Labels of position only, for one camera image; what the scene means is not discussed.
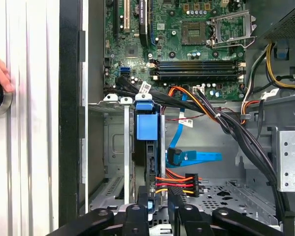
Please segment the finger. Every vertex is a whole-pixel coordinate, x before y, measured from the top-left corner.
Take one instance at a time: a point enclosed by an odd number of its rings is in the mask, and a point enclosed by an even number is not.
[[[1,59],[0,59],[0,69],[3,71],[3,73],[6,75],[6,77],[10,80],[10,76],[9,76],[9,72],[7,70],[7,67]]]
[[[6,92],[12,92],[14,90],[14,87],[11,85],[9,79],[3,73],[1,68],[0,68],[0,85],[2,85],[2,87],[4,88]]]

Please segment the black ram slot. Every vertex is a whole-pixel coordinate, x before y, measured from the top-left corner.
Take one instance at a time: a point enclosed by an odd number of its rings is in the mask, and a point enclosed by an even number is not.
[[[113,1],[113,36],[119,38],[119,0]]]
[[[236,61],[155,61],[151,76],[159,81],[234,81],[244,74]]]

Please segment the sticker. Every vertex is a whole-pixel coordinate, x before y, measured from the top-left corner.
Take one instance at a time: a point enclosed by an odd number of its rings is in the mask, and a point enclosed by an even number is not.
[[[165,30],[165,24],[157,24],[157,30]]]
[[[148,93],[151,89],[151,85],[148,84],[146,81],[144,81],[141,85],[141,88],[139,89],[138,93]]]
[[[279,88],[272,89],[270,92],[267,92],[265,95],[261,97],[261,100],[266,100],[268,97],[273,97],[277,94]]]
[[[193,128],[193,120],[191,120],[191,119],[182,119],[182,118],[185,118],[185,113],[184,112],[179,113],[179,119],[180,119],[178,121],[179,124],[182,124],[182,125],[185,125],[187,127]]]

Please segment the motherboard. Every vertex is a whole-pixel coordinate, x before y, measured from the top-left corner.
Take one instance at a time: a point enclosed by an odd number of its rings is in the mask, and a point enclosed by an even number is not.
[[[140,88],[200,90],[209,100],[240,101],[245,50],[212,47],[214,17],[241,12],[242,0],[106,0],[105,86],[123,75]],[[219,21],[227,41],[244,35],[244,18]]]

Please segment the ram slot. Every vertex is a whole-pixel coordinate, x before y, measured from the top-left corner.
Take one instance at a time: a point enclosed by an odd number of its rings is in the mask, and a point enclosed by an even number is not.
[[[130,32],[130,19],[131,19],[131,1],[124,0],[124,32]]]
[[[150,71],[159,81],[234,81],[245,72],[236,61],[157,61]]]

